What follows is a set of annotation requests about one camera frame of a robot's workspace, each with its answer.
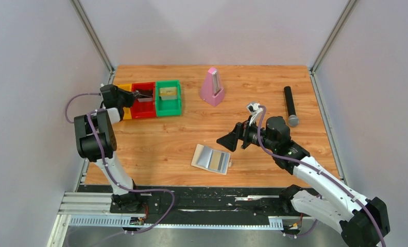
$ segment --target plastic storage bin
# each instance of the plastic storage bin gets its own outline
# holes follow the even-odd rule
[[[148,102],[139,102],[136,100],[131,107],[131,117],[132,118],[150,118],[157,117],[156,106],[155,106],[155,82],[145,82],[145,83],[133,83],[131,86],[132,91],[147,91],[152,90],[152,100]]]
[[[117,85],[117,87],[125,91],[131,92],[131,84],[119,84]],[[129,120],[129,119],[131,119],[131,109],[128,107],[124,107],[124,120]]]
[[[161,100],[159,96],[160,88],[176,87],[177,99]],[[156,82],[156,112],[158,117],[181,115],[181,88],[180,81],[157,81]]]

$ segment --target gray wall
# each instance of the gray wall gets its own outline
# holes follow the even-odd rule
[[[114,65],[313,65],[347,0],[82,0]]]
[[[46,245],[81,164],[64,105],[106,81],[69,1],[0,1],[0,246]]]
[[[359,1],[317,74],[348,184],[408,246],[408,1]]]

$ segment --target metal frame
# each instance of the metal frame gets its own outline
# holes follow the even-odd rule
[[[325,106],[325,104],[324,104],[324,102],[322,100],[322,92],[321,92],[321,89],[320,89],[320,86],[319,86],[319,83],[318,83],[318,79],[316,77],[316,72],[320,68],[325,56],[327,55],[327,53],[330,50],[332,44],[334,43],[336,37],[338,36],[340,31],[342,30],[342,27],[344,26],[344,24],[348,20],[348,17],[352,13],[354,7],[356,6],[356,4],[358,2],[359,2],[359,0],[349,0],[347,2],[347,5],[343,9],[341,15],[339,16],[339,19],[337,20],[336,24],[333,27],[333,30],[331,31],[330,35],[328,36],[327,41],[325,42],[324,46],[322,47],[321,51],[319,52],[318,57],[316,58],[315,62],[313,63],[313,66],[310,68],[310,71],[309,71],[310,79],[312,81],[313,90],[315,91],[316,100],[318,101],[319,110],[321,112],[322,120],[324,121],[324,126],[326,128],[327,137],[328,137],[328,140],[330,142],[331,151],[333,153],[334,160],[335,160],[335,163],[336,163],[337,172],[339,173],[340,179],[343,180],[343,181],[345,181],[345,175],[344,175],[344,171],[343,171],[343,168],[342,168],[341,159],[339,158],[339,148],[338,148],[338,144],[334,140],[335,134],[334,134],[334,131],[333,131],[333,127],[330,124],[330,118],[328,116],[327,107]]]
[[[339,178],[345,181],[344,171],[342,169],[341,159],[339,158],[337,144],[333,137],[334,136],[333,128],[330,125],[330,118],[327,114],[327,108],[324,105],[324,102],[322,101],[322,93],[320,91],[320,88],[318,87],[316,75],[312,73],[309,73],[309,74],[310,74],[310,80],[312,81],[313,91],[315,92],[315,95],[316,95],[316,101],[318,101],[318,106],[319,106],[319,111],[321,112],[322,121],[324,122],[324,127],[326,129],[327,137],[330,143],[331,152],[333,153],[334,162],[336,163]]]
[[[95,30],[92,27],[92,24],[90,24],[89,18],[87,17],[86,12],[84,11],[84,8],[80,2],[80,0],[70,0],[72,5],[75,8],[75,12],[77,13],[78,17],[80,18],[84,28],[87,31],[87,34],[89,35],[90,39],[93,42],[93,45],[95,46],[96,50],[98,51],[99,56],[101,57],[105,67],[107,70],[112,74],[114,72],[114,67],[104,50],[103,46],[101,45],[101,41],[99,40],[98,36],[95,33]]]
[[[341,15],[339,16],[339,19],[336,22],[336,25],[334,25],[333,30],[331,31],[330,35],[327,38],[327,41],[325,42],[324,46],[322,47],[321,52],[319,53],[318,57],[316,58],[315,62],[313,63],[313,66],[312,66],[312,68],[310,70],[313,74],[315,74],[315,72],[318,71],[319,66],[321,65],[324,57],[326,56],[326,54],[329,51],[331,45],[333,44],[334,39],[337,37],[337,35],[341,31],[343,25],[345,24],[346,20],[348,19],[348,16],[351,14],[351,12],[354,9],[357,2],[359,2],[359,0],[349,0],[347,2],[347,5],[345,6],[344,10],[342,11]]]
[[[318,57],[316,58],[313,66],[310,68],[310,77],[313,85],[313,89],[318,101],[319,109],[321,112],[322,119],[326,128],[327,136],[329,138],[331,150],[333,156],[335,157],[336,166],[339,172],[341,179],[345,179],[341,161],[338,154],[338,146],[334,141],[333,128],[330,126],[330,120],[328,118],[327,109],[322,101],[322,93],[320,87],[317,83],[316,72],[321,66],[324,57],[327,55],[330,47],[332,46],[335,38],[341,31],[343,25],[345,24],[348,16],[354,9],[356,3],[359,0],[349,0],[344,10],[342,11],[337,23],[335,24],[332,32],[330,33],[327,41],[321,49]],[[84,28],[86,29],[89,37],[91,38],[93,45],[95,46],[99,56],[101,57],[105,67],[110,72],[110,77],[107,84],[112,84],[115,77],[115,67],[112,65],[106,51],[104,50],[101,42],[96,35],[95,30],[93,29],[89,18],[87,17],[86,12],[80,2],[80,0],[70,0],[72,5],[75,8],[76,13],[78,14]],[[84,159],[82,164],[81,173],[77,183],[75,184],[74,191],[78,189],[79,185],[84,184],[87,169],[89,167],[89,161]],[[110,207],[110,193],[85,193],[85,192],[66,192],[62,204],[60,206],[59,212],[54,223],[53,230],[51,232],[48,247],[62,246],[64,239],[66,237],[66,232],[68,226],[127,226],[127,222],[130,217],[142,217],[140,214],[111,214],[109,212]],[[203,229],[254,229],[254,230],[280,230],[280,227],[283,226],[282,220],[293,220],[293,217],[269,217],[269,226],[216,226],[216,225],[165,225],[160,224],[160,228],[203,228]]]

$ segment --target metal strip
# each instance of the metal strip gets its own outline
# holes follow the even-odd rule
[[[111,226],[111,227],[139,227],[147,228],[152,224],[132,225],[131,217],[126,216],[98,216],[74,215],[70,226]],[[227,230],[283,230],[283,220],[269,217],[269,225],[200,225],[200,224],[158,224],[155,228],[176,229],[227,229]]]
[[[110,59],[107,56],[106,51],[104,50],[103,46],[101,45],[101,42],[99,41],[98,36],[95,33],[95,30],[92,27],[92,24],[90,24],[89,18],[87,17],[86,12],[84,11],[84,8],[80,2],[80,0],[70,0],[72,5],[75,8],[75,11],[77,12],[78,17],[80,18],[84,28],[87,31],[87,34],[89,35],[90,39],[93,42],[93,45],[95,46],[96,50],[99,53],[99,56],[101,57],[102,61],[104,62],[104,65],[106,66],[107,70],[110,72],[110,74],[113,73],[114,67],[112,63],[110,62]]]
[[[47,247],[62,247],[66,237],[67,227],[71,221],[70,215],[57,215],[53,230],[48,239]]]
[[[114,68],[113,73],[110,73],[110,78],[109,78],[109,81],[107,82],[107,85],[113,84],[114,77],[116,76],[116,70],[117,68]]]
[[[98,216],[126,216],[144,217],[145,214],[112,214],[110,213],[110,193],[81,193],[66,192],[60,208],[59,215],[98,215]]]
[[[74,191],[78,190],[78,186],[80,186],[81,184],[84,184],[84,182],[86,180],[87,170],[89,168],[89,163],[90,163],[89,159],[87,159],[87,158],[84,158],[82,160],[80,176],[78,177],[78,181],[77,181],[76,185],[74,186]]]
[[[348,16],[351,14],[351,11],[354,9],[356,3],[359,0],[349,0],[347,2],[347,5],[345,6],[344,10],[342,11],[341,15],[339,16],[339,19],[337,20],[336,25],[334,25],[333,30],[331,31],[330,35],[328,36],[328,39],[324,46],[322,47],[321,52],[319,53],[318,57],[316,58],[315,62],[313,63],[312,72],[316,72],[321,65],[324,57],[326,56],[327,52],[329,51],[331,45],[333,44],[336,36],[339,34],[341,31],[343,25],[345,24],[345,21],[348,19]]]
[[[321,112],[321,117],[324,122],[324,126],[326,128],[327,137],[330,142],[331,152],[333,153],[334,161],[336,162],[337,173],[339,174],[340,179],[345,181],[345,175],[342,169],[341,159],[339,158],[339,152],[338,152],[338,149],[336,147],[337,145],[333,137],[334,136],[333,128],[330,126],[330,119],[327,114],[327,109],[322,101],[322,97],[321,97],[322,93],[317,84],[316,74],[315,73],[310,74],[310,79],[312,81],[313,91],[315,91],[316,100],[318,101],[319,111]]]

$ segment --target green bin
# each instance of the green bin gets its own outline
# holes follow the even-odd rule
[[[163,87],[176,87],[177,99],[162,100],[159,91]],[[157,81],[156,82],[156,113],[158,117],[181,115],[181,89],[180,81]]]

